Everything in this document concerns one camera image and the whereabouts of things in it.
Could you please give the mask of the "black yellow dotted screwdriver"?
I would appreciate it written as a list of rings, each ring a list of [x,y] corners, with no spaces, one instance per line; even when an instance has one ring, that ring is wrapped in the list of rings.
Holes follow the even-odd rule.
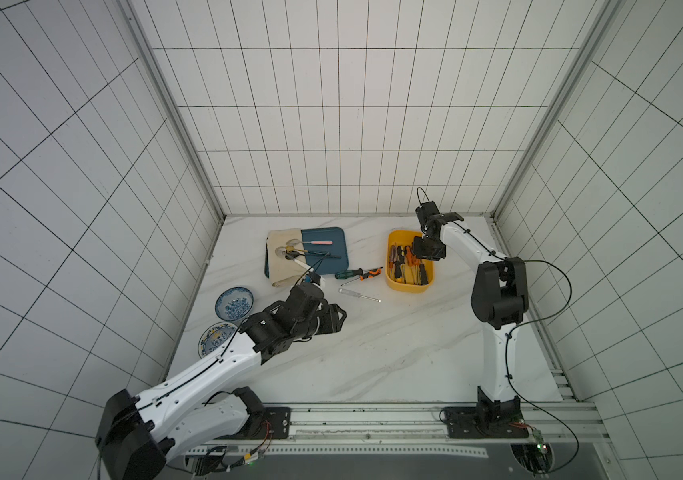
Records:
[[[426,286],[429,284],[429,272],[427,272],[429,258],[427,258],[427,253],[423,251],[423,248],[415,254],[415,257],[419,259],[419,284]]]

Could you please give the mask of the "small black yellow screwdriver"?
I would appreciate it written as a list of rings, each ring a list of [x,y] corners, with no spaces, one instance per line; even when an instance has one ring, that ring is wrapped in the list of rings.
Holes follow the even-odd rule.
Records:
[[[401,255],[401,272],[403,272],[403,278],[399,283],[405,283],[405,255],[403,255],[403,246],[399,245],[399,255]]]

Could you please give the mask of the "green black screwdriver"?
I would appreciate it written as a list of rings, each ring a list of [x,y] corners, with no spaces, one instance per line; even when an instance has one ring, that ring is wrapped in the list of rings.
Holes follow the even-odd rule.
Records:
[[[353,279],[353,278],[364,278],[365,277],[365,270],[359,268],[355,270],[345,270],[342,272],[338,272],[335,274],[335,278],[339,280],[347,280],[347,279]]]

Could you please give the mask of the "purple red screwdriver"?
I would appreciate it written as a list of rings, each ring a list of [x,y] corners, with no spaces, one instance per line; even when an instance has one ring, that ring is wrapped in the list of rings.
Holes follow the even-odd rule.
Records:
[[[387,276],[389,279],[395,279],[395,260],[397,259],[397,247],[391,244],[389,252],[387,252]]]

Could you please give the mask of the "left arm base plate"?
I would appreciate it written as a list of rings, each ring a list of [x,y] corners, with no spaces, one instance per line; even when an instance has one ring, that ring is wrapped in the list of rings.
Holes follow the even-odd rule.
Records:
[[[267,407],[263,411],[250,413],[244,427],[238,432],[245,439],[277,439],[289,437],[292,410],[289,407]]]

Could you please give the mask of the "small orange screwdriver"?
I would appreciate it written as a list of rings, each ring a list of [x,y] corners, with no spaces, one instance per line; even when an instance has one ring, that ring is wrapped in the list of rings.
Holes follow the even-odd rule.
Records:
[[[375,278],[377,276],[380,276],[383,273],[383,268],[377,268],[377,269],[371,269],[371,270],[365,270],[365,277],[364,278],[353,278],[353,279],[348,279],[347,284],[354,282],[355,280],[363,281],[367,280],[369,278]]]

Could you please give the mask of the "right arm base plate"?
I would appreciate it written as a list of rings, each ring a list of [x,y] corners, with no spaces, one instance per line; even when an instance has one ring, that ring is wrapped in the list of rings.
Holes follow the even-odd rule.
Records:
[[[529,430],[513,425],[513,421],[493,420],[489,414],[477,412],[475,407],[446,407],[441,410],[439,420],[447,427],[451,439],[505,439],[523,440],[529,438]]]

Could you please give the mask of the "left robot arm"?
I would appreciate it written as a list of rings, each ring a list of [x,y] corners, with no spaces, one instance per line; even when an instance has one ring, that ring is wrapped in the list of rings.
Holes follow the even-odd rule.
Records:
[[[169,461],[209,440],[258,434],[265,408],[241,380],[296,343],[340,332],[345,318],[319,285],[300,283],[176,376],[138,394],[115,393],[95,438],[104,472],[112,479],[154,479]]]

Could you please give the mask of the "long black yellow screwdriver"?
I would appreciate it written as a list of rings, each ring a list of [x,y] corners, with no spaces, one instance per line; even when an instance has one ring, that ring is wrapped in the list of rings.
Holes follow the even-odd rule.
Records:
[[[403,272],[401,272],[401,255],[399,255],[399,247],[397,246],[391,248],[391,262],[393,262],[393,279],[395,282],[400,282],[403,278]]]

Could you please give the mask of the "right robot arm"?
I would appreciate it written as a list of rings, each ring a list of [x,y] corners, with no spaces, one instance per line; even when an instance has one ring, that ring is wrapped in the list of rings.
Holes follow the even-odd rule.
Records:
[[[471,310],[483,324],[483,380],[477,388],[475,429],[501,436],[523,418],[521,396],[513,387],[515,330],[529,310],[527,269],[517,257],[503,256],[479,240],[455,212],[441,213],[430,201],[415,210],[421,235],[413,240],[419,259],[459,257],[475,269]]]

